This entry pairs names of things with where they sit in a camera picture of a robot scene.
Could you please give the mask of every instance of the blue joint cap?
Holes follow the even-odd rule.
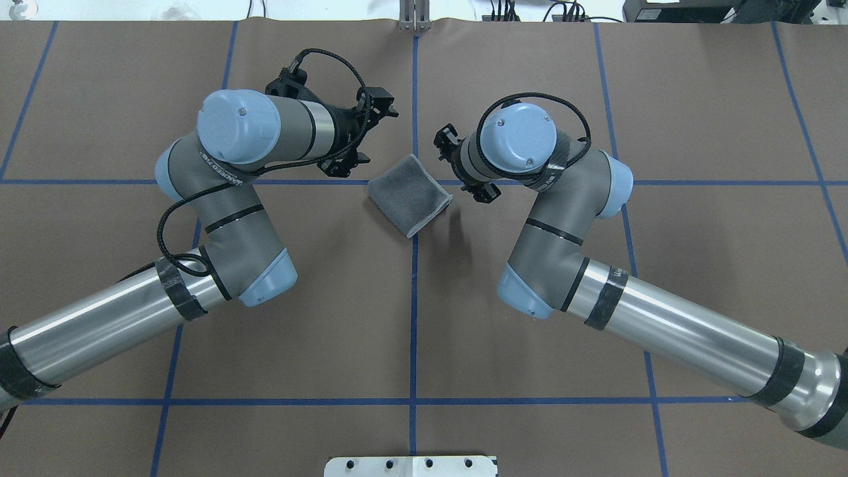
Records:
[[[554,153],[554,146],[554,120],[535,104],[498,109],[480,131],[480,147],[489,162],[513,174],[538,170]]]
[[[606,160],[610,163],[610,195],[607,196],[604,209],[598,214],[602,219],[615,216],[630,200],[633,191],[633,172],[620,160],[604,151]]]
[[[250,284],[238,299],[246,306],[257,306],[292,288],[298,281],[288,249],[283,249],[273,262]]]
[[[509,263],[498,282],[498,296],[509,306],[534,318],[546,319],[554,310],[533,291]]]
[[[182,197],[176,192],[174,188],[174,183],[170,181],[170,172],[168,172],[168,161],[170,158],[170,151],[174,149],[177,141],[174,141],[171,146],[168,147],[156,161],[156,183],[159,185],[159,188],[162,189],[162,192],[165,193],[171,200],[174,202],[178,202],[182,200]]]
[[[280,111],[252,89],[210,94],[198,112],[198,137],[217,160],[250,164],[268,155],[280,138]]]

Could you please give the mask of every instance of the gray cloth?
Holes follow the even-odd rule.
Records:
[[[371,179],[368,196],[406,238],[415,235],[454,198],[427,174],[413,154]]]

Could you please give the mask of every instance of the robotic arm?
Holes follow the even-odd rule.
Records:
[[[360,82],[350,109],[324,104],[306,88],[300,63],[308,53],[338,59]],[[251,184],[261,174],[317,164],[347,177],[368,158],[356,148],[394,98],[366,87],[346,60],[304,50],[266,88],[210,94],[197,128],[162,154],[159,187],[176,203],[159,223],[164,257],[117,284],[0,338],[0,412],[35,399],[109,358],[238,297],[257,306],[297,280],[288,251]],[[283,161],[278,166],[271,162]],[[191,204],[208,242],[172,255],[162,232],[168,215]]]
[[[586,137],[569,138],[544,109],[516,101],[524,97],[571,108]],[[582,255],[594,219],[614,216],[629,199],[633,174],[591,148],[573,105],[512,95],[471,136],[459,140],[448,124],[433,143],[478,202],[497,199],[492,182],[502,177],[539,191],[498,285],[505,303],[536,318],[567,311],[776,412],[805,437],[848,450],[848,357],[804,351]]]

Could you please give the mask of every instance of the white bracket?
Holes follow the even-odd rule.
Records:
[[[400,0],[401,30],[430,30],[430,0]]]
[[[335,457],[326,463],[324,477],[497,477],[498,458]]]

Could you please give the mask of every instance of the metal clamp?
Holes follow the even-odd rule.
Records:
[[[430,30],[430,0],[400,0],[401,30]]]

